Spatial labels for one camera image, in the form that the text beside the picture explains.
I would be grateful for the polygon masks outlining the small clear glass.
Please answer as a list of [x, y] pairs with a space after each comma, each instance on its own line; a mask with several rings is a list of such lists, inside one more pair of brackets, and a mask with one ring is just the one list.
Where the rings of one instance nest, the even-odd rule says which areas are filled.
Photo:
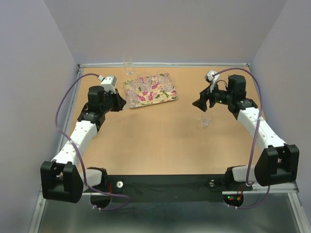
[[130, 86], [133, 88], [133, 89], [136, 89], [137, 88], [137, 82], [132, 80], [131, 83], [130, 83]]

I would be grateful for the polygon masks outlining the tall clear glass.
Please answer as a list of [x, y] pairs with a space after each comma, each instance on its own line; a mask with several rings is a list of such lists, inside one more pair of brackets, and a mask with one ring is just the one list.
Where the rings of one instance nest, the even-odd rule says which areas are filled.
[[125, 74], [133, 75], [135, 73], [135, 66], [132, 56], [129, 53], [123, 53], [122, 62]]

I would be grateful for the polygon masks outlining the clear faceted glass tumbler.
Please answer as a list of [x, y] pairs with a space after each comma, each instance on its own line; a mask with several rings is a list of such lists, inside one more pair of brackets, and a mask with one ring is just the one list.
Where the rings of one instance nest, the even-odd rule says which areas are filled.
[[164, 84], [169, 80], [170, 75], [167, 71], [161, 69], [156, 72], [156, 77], [160, 84]]

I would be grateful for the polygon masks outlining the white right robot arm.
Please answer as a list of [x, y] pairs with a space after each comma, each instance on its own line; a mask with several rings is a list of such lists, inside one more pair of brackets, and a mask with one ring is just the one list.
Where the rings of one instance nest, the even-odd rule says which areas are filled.
[[257, 146], [261, 155], [255, 166], [230, 167], [224, 176], [224, 185], [235, 189], [241, 182], [251, 186], [258, 183], [269, 186], [292, 183], [296, 180], [299, 149], [281, 139], [262, 117], [260, 109], [252, 99], [246, 97], [246, 79], [241, 75], [230, 75], [224, 90], [218, 87], [219, 74], [210, 70], [205, 76], [209, 86], [200, 92], [193, 106], [206, 112], [216, 103], [224, 104], [235, 119], [253, 137], [252, 146]]

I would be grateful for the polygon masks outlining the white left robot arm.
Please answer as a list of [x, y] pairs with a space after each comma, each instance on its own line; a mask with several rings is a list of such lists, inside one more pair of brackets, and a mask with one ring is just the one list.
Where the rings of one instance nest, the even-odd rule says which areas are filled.
[[92, 138], [99, 132], [108, 112], [119, 112], [126, 101], [111, 84], [92, 86], [88, 90], [87, 103], [77, 118], [71, 136], [59, 153], [41, 165], [42, 194], [47, 200], [77, 203], [82, 193], [92, 187], [104, 191], [108, 187], [104, 168], [82, 168], [82, 155]]

